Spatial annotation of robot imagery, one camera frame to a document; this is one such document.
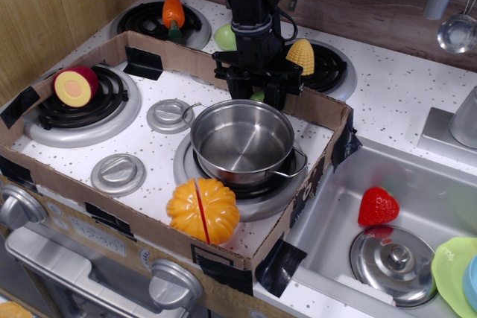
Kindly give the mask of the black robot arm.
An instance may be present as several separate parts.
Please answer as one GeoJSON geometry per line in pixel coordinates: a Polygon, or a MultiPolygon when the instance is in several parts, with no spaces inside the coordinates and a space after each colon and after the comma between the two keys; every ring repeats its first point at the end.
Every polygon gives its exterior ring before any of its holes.
{"type": "Polygon", "coordinates": [[[296,38],[282,35],[281,19],[290,16],[280,9],[280,0],[226,0],[232,12],[234,51],[212,55],[215,76],[227,82],[231,97],[249,99],[254,89],[264,92],[264,102],[283,109],[287,95],[303,91],[302,68],[287,60],[286,44],[296,38]]]}

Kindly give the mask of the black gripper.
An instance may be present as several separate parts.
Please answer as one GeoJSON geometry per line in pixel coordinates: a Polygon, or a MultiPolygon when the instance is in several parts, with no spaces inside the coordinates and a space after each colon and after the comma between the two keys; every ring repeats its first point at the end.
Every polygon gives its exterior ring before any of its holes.
{"type": "Polygon", "coordinates": [[[284,109],[287,94],[303,91],[303,68],[286,59],[279,16],[267,16],[263,23],[244,25],[231,22],[236,51],[219,50],[212,55],[215,76],[225,80],[232,99],[250,99],[253,88],[264,90],[264,102],[284,109]]]}

